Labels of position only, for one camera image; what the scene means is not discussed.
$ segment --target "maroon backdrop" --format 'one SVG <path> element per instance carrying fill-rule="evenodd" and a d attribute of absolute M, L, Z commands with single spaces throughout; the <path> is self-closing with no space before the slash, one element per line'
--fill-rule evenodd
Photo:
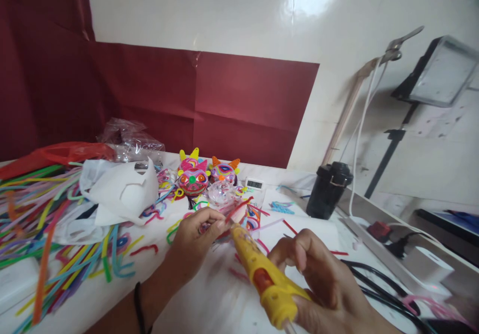
<path fill-rule="evenodd" d="M 285 168 L 318 64 L 94 41 L 88 0 L 0 0 L 0 160 L 139 120 L 171 152 Z"/>

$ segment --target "bracelet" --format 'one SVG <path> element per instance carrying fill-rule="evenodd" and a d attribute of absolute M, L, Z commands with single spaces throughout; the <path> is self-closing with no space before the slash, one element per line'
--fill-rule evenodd
<path fill-rule="evenodd" d="M 135 300 L 135 310 L 136 310 L 136 317 L 138 319 L 138 325 L 140 326 L 140 334 L 150 334 L 153 326 L 148 329 L 148 332 L 145 331 L 145 319 L 143 318 L 143 311 L 141 310 L 141 301 L 140 301 L 140 282 L 135 285 L 135 293 L 134 293 L 134 300 Z"/>

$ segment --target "pipe cleaner doll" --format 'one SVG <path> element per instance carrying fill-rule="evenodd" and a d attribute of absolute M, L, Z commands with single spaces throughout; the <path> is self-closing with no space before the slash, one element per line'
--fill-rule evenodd
<path fill-rule="evenodd" d="M 211 174 L 207 170 L 208 162 L 204 159 L 198 159 L 200 150 L 195 148 L 189 157 L 186 157 L 185 151 L 180 151 L 181 163 L 178 167 L 178 185 L 190 203 L 189 209 L 193 209 L 193 198 L 196 198 L 208 186 L 208 177 Z"/>
<path fill-rule="evenodd" d="M 215 183 L 220 180 L 227 180 L 236 187 L 238 185 L 237 174 L 240 172 L 238 168 L 240 160 L 235 159 L 230 163 L 222 163 L 215 156 L 212 157 L 212 160 L 210 182 Z"/>

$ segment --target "electric cable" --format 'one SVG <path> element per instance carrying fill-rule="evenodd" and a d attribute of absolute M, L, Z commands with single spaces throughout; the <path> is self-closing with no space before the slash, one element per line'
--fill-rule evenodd
<path fill-rule="evenodd" d="M 382 296 L 376 294 L 375 292 L 363 287 L 363 286 L 359 286 L 361 288 L 361 291 L 364 293 L 364 295 L 366 295 L 367 297 L 370 297 L 374 300 L 377 300 L 378 302 L 390 307 L 391 309 L 397 311 L 399 314 L 405 316 L 406 318 L 408 318 L 410 321 L 412 321 L 414 323 L 414 325 L 424 334 L 432 334 L 432 331 L 431 329 L 421 320 L 419 319 L 417 316 L 415 316 L 414 314 L 412 314 L 411 312 L 409 311 L 406 311 L 402 308 L 399 308 L 397 307 L 396 305 L 394 305 L 393 303 L 391 303 L 390 301 L 384 299 Z"/>
<path fill-rule="evenodd" d="M 369 107 L 369 105 L 371 104 L 371 102 L 373 101 L 373 98 L 374 98 L 374 96 L 376 95 L 376 93 L 377 93 L 377 91 L 378 91 L 379 84 L 381 83 L 381 80 L 383 79 L 384 73 L 386 73 L 386 68 L 387 68 L 387 67 L 388 67 L 388 62 L 386 62 L 386 63 L 384 64 L 383 71 L 382 71 L 381 75 L 379 76 L 379 80 L 378 80 L 378 83 L 376 84 L 376 88 L 374 88 L 374 91 L 373 91 L 373 93 L 371 94 L 371 98 L 369 99 L 368 107 Z M 359 123 L 360 123 L 360 122 L 361 122 L 361 120 L 358 121 L 358 124 L 356 124 L 356 128 L 354 128 L 353 133 L 349 136 L 348 141 L 346 142 L 346 145 L 344 146 L 343 153 L 341 153 L 341 157 L 339 158 L 339 161 L 340 161 L 340 162 L 343 161 L 344 153 L 346 153 L 346 149 L 348 148 L 349 142 L 351 142 L 351 139 L 353 139 L 354 135 L 356 134 L 356 131 L 358 130 L 358 127 L 359 127 Z"/>
<path fill-rule="evenodd" d="M 406 291 L 404 289 L 402 289 L 391 278 L 387 277 L 385 274 L 381 273 L 379 270 L 377 270 L 373 267 L 370 267 L 367 264 L 358 263 L 358 262 L 351 262 L 351 261 L 347 261 L 347 260 L 344 260 L 344 259 L 342 259 L 341 261 L 348 266 L 349 270 L 354 275 L 354 277 L 356 277 L 357 279 L 362 281 L 364 284 L 369 286 L 369 288 L 366 288 L 362 285 L 359 286 L 359 288 L 361 288 L 361 291 L 364 293 L 364 295 L 366 295 L 367 297 L 370 297 L 370 298 L 388 306 L 389 308 L 395 310 L 399 314 L 405 316 L 410 321 L 412 321 L 414 323 L 414 325 L 422 333 L 425 333 L 425 334 L 432 333 L 430 328 L 418 316 L 416 316 L 409 309 L 407 309 L 406 306 L 398 298 L 396 298 L 395 296 L 393 296 L 392 294 L 390 294 L 389 292 L 384 290 L 382 287 L 377 285 L 375 282 L 373 282 L 367 276 L 365 276 L 364 274 L 359 272 L 356 268 L 365 269 L 365 270 L 375 274 L 376 276 L 378 276 L 379 278 L 384 280 L 386 282 L 386 284 L 388 284 L 399 296 L 401 296 L 401 297 L 407 296 Z M 418 305 L 415 302 L 412 302 L 411 304 L 412 304 L 411 307 L 414 310 L 419 309 Z"/>
<path fill-rule="evenodd" d="M 366 102 L 364 103 L 363 114 L 361 116 L 361 121 L 359 122 L 358 136 L 356 138 L 356 145 L 354 147 L 354 159 L 353 159 L 353 186 L 351 188 L 351 198 L 349 199 L 349 215 L 353 217 L 353 199 L 354 199 L 354 190 L 356 189 L 356 160 L 358 155 L 359 140 L 361 139 L 361 131 L 363 130 L 364 118 L 366 117 L 366 110 L 368 109 L 369 98 L 373 90 L 374 78 L 378 72 L 379 64 L 381 63 L 382 57 L 378 58 L 376 65 L 374 67 L 373 75 L 371 81 L 369 82 L 368 94 L 366 96 Z"/>
<path fill-rule="evenodd" d="M 432 241 L 436 242 L 437 244 L 439 244 L 441 247 L 443 247 L 444 245 L 439 241 L 437 240 L 436 238 L 434 238 L 431 234 L 419 229 L 419 228 L 416 228 L 416 227 L 413 227 L 412 225 L 409 225 L 409 224 L 403 224 L 403 223 L 387 223 L 386 224 L 388 227 L 404 227 L 404 228 L 409 228 L 411 229 L 412 231 L 414 231 L 414 233 L 419 233 L 419 234 L 423 234 L 425 237 L 428 237 L 429 239 L 431 239 Z"/>

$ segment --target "black container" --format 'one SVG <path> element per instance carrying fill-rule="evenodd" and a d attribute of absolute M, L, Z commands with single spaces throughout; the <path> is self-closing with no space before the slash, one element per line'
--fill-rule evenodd
<path fill-rule="evenodd" d="M 344 189 L 353 181 L 353 175 L 348 165 L 341 162 L 321 166 L 316 174 L 306 213 L 313 218 L 329 219 Z"/>

